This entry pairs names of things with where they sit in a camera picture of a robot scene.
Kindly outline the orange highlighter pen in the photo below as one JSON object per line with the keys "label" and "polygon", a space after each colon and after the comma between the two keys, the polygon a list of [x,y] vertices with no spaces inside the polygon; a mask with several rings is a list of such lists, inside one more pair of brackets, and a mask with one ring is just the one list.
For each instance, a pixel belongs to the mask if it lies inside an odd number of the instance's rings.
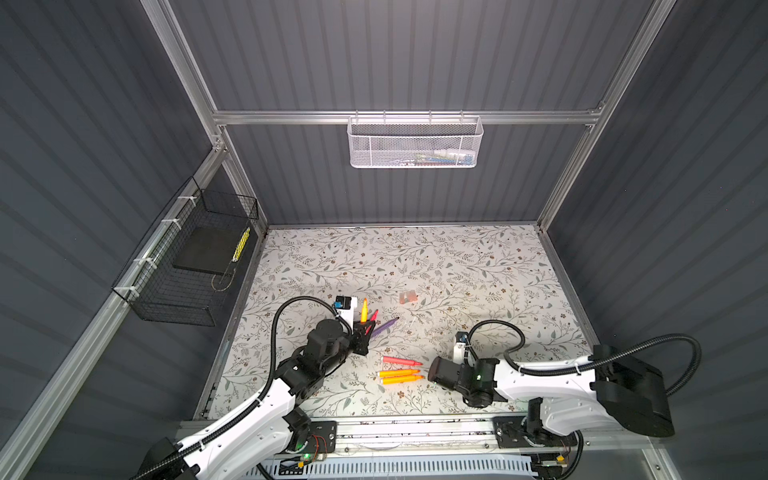
{"label": "orange highlighter pen", "polygon": [[361,306],[361,312],[360,312],[360,323],[365,324],[368,321],[368,316],[369,316],[368,299],[364,298]]}
{"label": "orange highlighter pen", "polygon": [[397,378],[405,376],[420,375],[421,371],[418,369],[396,369],[396,370],[383,370],[378,373],[378,377],[381,379]]}

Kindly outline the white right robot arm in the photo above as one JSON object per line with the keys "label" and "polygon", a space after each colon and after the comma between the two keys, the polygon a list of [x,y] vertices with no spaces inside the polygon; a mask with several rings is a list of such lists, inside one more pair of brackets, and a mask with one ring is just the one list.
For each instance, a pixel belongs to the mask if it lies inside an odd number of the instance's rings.
{"label": "white right robot arm", "polygon": [[595,347],[574,360],[521,363],[496,358],[470,364],[437,357],[427,378],[458,393],[465,405],[529,403],[526,427],[565,437],[577,430],[621,426],[648,437],[675,433],[662,372],[618,350]]}

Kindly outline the purple highlighter pen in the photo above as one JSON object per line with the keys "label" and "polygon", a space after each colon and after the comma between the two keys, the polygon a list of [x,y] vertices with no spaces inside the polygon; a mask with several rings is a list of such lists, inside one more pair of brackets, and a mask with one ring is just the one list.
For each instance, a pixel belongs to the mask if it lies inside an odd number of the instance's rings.
{"label": "purple highlighter pen", "polygon": [[371,333],[371,338],[375,338],[376,336],[378,336],[378,335],[384,333],[385,331],[387,331],[389,328],[395,326],[399,320],[400,320],[399,317],[395,317],[395,318],[393,318],[391,320],[388,320],[388,321],[386,321],[386,322],[384,322],[382,324],[377,325],[374,328],[373,332]]}

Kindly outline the red-pink highlighter pen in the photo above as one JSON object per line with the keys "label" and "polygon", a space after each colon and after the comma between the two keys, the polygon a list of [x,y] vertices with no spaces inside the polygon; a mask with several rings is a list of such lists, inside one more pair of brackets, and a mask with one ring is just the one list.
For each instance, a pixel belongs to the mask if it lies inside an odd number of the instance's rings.
{"label": "red-pink highlighter pen", "polygon": [[400,365],[400,366],[408,366],[408,367],[420,367],[423,366],[423,363],[415,360],[410,359],[404,359],[399,357],[392,357],[392,356],[382,356],[382,361],[387,364],[392,365]]}

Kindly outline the yellow highlighter pen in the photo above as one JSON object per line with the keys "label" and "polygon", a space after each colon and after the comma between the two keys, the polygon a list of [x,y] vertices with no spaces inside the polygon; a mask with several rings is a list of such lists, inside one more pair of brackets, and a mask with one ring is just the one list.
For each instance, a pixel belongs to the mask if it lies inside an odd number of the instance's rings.
{"label": "yellow highlighter pen", "polygon": [[403,375],[403,376],[396,376],[396,377],[386,377],[381,379],[381,384],[395,385],[395,384],[402,384],[402,383],[410,383],[410,382],[423,380],[424,378],[425,377],[422,375]]}

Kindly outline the yellow highlighter in basket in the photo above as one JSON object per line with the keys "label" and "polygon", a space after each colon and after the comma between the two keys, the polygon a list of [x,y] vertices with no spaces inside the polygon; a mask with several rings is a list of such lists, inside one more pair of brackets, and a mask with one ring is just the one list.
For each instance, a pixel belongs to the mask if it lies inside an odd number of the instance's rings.
{"label": "yellow highlighter in basket", "polygon": [[247,242],[249,240],[250,232],[251,232],[251,228],[247,227],[243,231],[242,235],[240,236],[240,238],[238,240],[238,243],[237,243],[237,245],[236,245],[236,247],[235,247],[235,249],[233,251],[233,255],[231,257],[231,262],[232,263],[237,263],[240,260],[240,258],[242,256],[242,252],[244,251],[244,249],[245,249],[245,247],[247,245]]}

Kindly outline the black pad in basket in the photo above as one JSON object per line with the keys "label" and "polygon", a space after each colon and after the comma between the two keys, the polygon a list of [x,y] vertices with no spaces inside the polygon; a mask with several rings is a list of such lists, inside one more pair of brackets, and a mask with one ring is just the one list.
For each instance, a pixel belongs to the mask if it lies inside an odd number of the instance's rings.
{"label": "black pad in basket", "polygon": [[223,275],[231,263],[241,231],[197,227],[172,261],[176,269]]}

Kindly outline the items in white basket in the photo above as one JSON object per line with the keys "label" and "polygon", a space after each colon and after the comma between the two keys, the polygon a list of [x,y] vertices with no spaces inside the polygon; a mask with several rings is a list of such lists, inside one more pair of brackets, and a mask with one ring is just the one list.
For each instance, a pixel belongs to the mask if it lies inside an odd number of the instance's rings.
{"label": "items in white basket", "polygon": [[390,160],[392,165],[413,167],[474,167],[477,152],[467,149],[442,149],[405,152]]}

